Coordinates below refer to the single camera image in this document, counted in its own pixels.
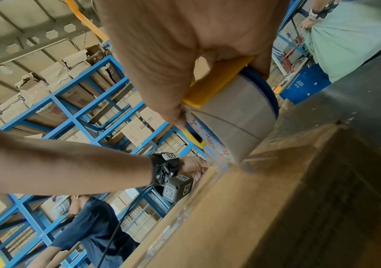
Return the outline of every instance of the shirt sleeve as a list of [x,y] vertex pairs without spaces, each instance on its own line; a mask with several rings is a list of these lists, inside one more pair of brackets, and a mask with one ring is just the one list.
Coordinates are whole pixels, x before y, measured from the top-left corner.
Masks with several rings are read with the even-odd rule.
[[77,242],[92,234],[93,226],[97,221],[97,211],[80,211],[67,228],[55,238],[51,246],[70,250]]

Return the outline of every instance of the orange pole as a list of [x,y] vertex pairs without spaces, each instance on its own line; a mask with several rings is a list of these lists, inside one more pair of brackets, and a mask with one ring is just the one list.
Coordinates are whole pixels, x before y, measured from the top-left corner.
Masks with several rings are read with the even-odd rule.
[[104,34],[99,28],[96,27],[88,18],[86,18],[79,10],[77,5],[75,4],[74,0],[65,0],[70,7],[71,11],[74,13],[74,15],[83,22],[84,25],[86,25],[92,32],[94,32],[95,35],[99,36],[103,41],[109,40],[109,37]]

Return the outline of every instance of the black table surface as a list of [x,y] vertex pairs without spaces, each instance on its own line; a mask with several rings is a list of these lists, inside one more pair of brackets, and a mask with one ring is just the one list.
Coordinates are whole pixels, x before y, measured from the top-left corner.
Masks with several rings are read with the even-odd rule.
[[333,121],[381,147],[381,55],[280,115],[268,140]]

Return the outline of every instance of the roll of tape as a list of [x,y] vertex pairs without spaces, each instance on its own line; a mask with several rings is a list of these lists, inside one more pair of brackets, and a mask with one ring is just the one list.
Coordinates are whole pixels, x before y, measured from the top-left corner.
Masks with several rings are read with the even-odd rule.
[[271,133],[279,115],[273,91],[249,68],[200,108],[184,107],[192,130],[232,164],[241,163]]

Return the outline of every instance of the navy blue t-shirt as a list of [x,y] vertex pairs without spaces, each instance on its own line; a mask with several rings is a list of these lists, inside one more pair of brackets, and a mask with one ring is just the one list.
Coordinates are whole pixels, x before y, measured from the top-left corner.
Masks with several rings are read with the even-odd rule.
[[[51,246],[70,250],[81,241],[87,257],[96,267],[117,225],[114,209],[105,201],[91,197]],[[109,247],[101,268],[118,268],[137,246],[130,235],[121,231]]]

